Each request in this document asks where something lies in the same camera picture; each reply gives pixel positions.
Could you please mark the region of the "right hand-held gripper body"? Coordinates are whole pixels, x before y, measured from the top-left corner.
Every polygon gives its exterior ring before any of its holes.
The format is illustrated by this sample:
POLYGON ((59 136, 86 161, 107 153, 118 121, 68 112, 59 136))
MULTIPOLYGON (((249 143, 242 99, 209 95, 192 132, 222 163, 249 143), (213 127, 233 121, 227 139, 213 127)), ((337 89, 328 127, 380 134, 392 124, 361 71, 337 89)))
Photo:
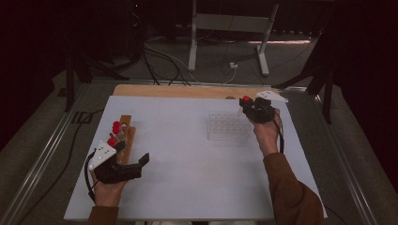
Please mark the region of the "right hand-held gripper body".
POLYGON ((247 117, 255 123, 272 121, 275 116, 275 108, 271 105, 273 101, 287 102, 288 99, 270 90, 257 93, 253 106, 247 101, 247 117))

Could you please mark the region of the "white metal stand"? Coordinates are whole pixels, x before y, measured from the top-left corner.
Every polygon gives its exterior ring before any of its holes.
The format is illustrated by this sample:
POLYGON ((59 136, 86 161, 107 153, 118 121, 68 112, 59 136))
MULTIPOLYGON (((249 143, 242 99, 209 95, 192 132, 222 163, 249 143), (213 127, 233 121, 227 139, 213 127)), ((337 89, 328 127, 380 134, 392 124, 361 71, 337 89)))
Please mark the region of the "white metal stand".
POLYGON ((191 14, 191 47, 188 60, 188 71, 195 71, 197 56, 197 30, 234 31, 248 33, 262 33, 262 42, 256 46, 256 54, 263 76, 269 75, 265 50, 275 22, 279 4, 274 3, 267 17, 252 17, 225 14, 208 14, 197 11, 197 0, 192 0, 191 14))

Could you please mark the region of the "clear acrylic test tube rack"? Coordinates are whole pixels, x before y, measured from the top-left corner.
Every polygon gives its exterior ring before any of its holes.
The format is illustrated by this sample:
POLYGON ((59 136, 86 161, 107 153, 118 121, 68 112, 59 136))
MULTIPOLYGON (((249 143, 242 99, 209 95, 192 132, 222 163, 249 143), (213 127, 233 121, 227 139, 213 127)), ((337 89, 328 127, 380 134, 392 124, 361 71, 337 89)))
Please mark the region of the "clear acrylic test tube rack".
POLYGON ((207 138, 211 141, 246 140, 250 131, 247 117, 234 112, 213 112, 207 119, 207 138))

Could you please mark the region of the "person's left hand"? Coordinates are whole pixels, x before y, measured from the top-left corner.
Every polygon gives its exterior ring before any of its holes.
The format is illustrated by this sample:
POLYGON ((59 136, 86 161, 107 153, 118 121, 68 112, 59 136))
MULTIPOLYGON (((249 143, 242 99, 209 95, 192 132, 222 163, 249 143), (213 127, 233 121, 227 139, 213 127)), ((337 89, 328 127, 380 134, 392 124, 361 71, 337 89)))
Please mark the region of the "person's left hand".
POLYGON ((116 184, 103 184, 101 181, 94 186, 95 205, 118 207, 126 181, 116 184))

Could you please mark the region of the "person's right hand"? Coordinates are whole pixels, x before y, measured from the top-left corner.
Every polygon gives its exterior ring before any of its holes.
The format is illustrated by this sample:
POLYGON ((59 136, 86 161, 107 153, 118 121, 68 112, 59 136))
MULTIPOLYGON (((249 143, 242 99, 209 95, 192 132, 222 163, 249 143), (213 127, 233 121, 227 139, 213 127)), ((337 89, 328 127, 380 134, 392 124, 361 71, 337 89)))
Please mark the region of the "person's right hand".
POLYGON ((279 109, 275 110, 275 116, 272 122, 267 122, 265 124, 253 122, 253 132, 264 157, 279 152, 277 141, 280 136, 281 123, 282 120, 280 118, 279 109))

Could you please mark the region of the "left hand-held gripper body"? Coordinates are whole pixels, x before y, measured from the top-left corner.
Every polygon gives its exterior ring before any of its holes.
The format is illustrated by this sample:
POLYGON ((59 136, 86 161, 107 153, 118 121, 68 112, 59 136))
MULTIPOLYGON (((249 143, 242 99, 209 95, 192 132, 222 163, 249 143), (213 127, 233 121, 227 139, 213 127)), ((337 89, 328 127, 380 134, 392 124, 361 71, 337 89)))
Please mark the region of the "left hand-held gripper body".
POLYGON ((122 165, 117 162, 117 152, 107 142, 100 142, 94 149, 94 155, 88 161, 88 170, 103 184, 116 184, 140 178, 142 169, 138 162, 122 165))

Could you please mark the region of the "white table sheet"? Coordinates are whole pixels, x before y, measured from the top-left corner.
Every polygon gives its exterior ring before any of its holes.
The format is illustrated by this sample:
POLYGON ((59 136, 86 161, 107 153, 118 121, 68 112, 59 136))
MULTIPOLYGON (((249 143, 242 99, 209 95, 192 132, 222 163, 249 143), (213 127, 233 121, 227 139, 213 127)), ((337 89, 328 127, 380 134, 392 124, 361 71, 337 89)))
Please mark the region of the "white table sheet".
POLYGON ((136 128, 130 161, 150 157, 141 177, 126 184, 119 219, 271 219, 268 178, 253 133, 207 136, 212 113, 238 109, 235 99, 110 97, 91 145, 105 141, 126 114, 136 128))

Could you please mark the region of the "black tripod stand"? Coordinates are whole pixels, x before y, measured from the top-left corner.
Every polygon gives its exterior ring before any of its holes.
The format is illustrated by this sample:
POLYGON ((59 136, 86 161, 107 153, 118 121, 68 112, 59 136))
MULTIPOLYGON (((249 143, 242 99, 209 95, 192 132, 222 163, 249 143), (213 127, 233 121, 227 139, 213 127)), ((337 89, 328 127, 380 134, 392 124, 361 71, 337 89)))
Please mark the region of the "black tripod stand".
POLYGON ((304 79, 312 77, 310 84, 306 88, 306 93, 311 96, 319 94, 324 89, 322 113, 325 120, 330 124, 330 104, 333 84, 333 48, 328 44, 329 36, 323 32, 314 45, 302 71, 299 75, 279 84, 273 84, 273 88, 286 89, 304 79))
POLYGON ((81 83, 91 83, 93 76, 89 67, 93 67, 110 76, 115 80, 127 81, 128 78, 124 77, 114 70, 107 68, 99 61, 94 60, 87 54, 77 51, 73 48, 65 49, 65 62, 66 62, 66 87, 61 96, 66 98, 65 111, 69 112, 71 107, 76 102, 75 95, 75 78, 78 78, 81 83))

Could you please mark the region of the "wooden test tube rack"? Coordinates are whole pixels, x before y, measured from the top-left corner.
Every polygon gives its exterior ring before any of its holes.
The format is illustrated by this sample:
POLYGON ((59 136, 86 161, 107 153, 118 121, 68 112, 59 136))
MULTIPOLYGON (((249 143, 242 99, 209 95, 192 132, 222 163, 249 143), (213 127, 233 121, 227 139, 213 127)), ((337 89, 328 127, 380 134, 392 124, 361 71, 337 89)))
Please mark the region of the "wooden test tube rack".
POLYGON ((133 127, 130 124, 131 121, 130 115, 121 115, 118 121, 121 124, 120 132, 118 134, 114 134, 112 131, 110 133, 110 138, 112 137, 116 138, 117 143, 121 141, 124 141, 126 143, 126 148, 123 151, 117 153, 117 162, 122 165, 128 165, 136 127, 133 127))

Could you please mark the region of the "aluminium floor rail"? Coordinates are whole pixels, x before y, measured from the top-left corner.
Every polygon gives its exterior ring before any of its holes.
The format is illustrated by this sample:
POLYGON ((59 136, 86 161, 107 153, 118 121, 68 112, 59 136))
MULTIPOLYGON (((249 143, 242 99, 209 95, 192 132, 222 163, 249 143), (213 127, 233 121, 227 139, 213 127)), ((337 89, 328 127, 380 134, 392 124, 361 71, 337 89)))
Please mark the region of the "aluminium floor rail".
POLYGON ((313 104, 317 114, 321 118, 321 124, 323 129, 326 131, 332 144, 332 152, 335 156, 337 165, 341 171, 341 174, 345 180, 346 186, 350 192, 351 199, 353 200, 356 208, 360 214, 363 225, 379 225, 375 219, 375 215, 369 206, 369 203, 364 195, 364 192, 358 182, 354 171, 352 170, 344 149, 337 140, 337 137, 333 133, 330 124, 326 122, 323 115, 323 101, 319 95, 316 95, 313 99, 313 104))
POLYGON ((88 88, 77 88, 68 111, 50 94, 0 154, 0 225, 17 224, 88 88))

